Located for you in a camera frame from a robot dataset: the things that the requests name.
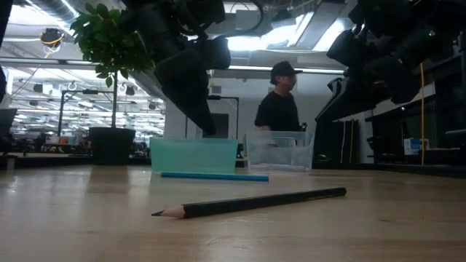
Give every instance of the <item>box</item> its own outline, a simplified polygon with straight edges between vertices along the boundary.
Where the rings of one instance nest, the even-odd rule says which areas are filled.
[[[237,140],[151,138],[154,172],[234,174]]]
[[[314,135],[251,130],[246,135],[246,151],[250,172],[309,172]]]
[[[421,139],[418,139],[418,138],[406,138],[403,140],[403,145],[405,149],[405,156],[419,154],[419,151],[422,150]],[[426,150],[429,149],[428,139],[424,139],[424,147]]]

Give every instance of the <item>pencil tip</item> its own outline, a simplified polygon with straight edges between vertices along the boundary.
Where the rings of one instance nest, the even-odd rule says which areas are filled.
[[[152,214],[152,216],[161,216],[165,210]]]

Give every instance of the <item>desk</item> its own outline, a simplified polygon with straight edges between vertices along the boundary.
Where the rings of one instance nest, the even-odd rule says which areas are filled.
[[[347,187],[346,197],[192,220],[181,203]],[[169,179],[145,167],[0,173],[0,261],[463,262],[466,180],[358,170],[270,183]]]

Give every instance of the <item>black planter pot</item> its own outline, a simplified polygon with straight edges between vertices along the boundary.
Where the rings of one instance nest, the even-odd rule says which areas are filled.
[[[126,165],[135,134],[135,130],[123,128],[89,128],[94,164]]]

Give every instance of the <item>pencil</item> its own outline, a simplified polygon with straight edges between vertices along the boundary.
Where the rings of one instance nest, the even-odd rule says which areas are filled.
[[[276,205],[286,205],[305,202],[313,199],[340,197],[347,193],[345,188],[329,188],[316,191],[304,191],[269,196],[255,196],[243,199],[228,199],[213,202],[184,204],[152,214],[152,216],[167,216],[172,218],[197,218],[206,215],[217,215],[243,210],[251,210]]]
[[[215,179],[215,180],[243,180],[243,181],[263,181],[268,182],[266,175],[217,175],[201,173],[163,172],[163,178],[193,178],[193,179]]]

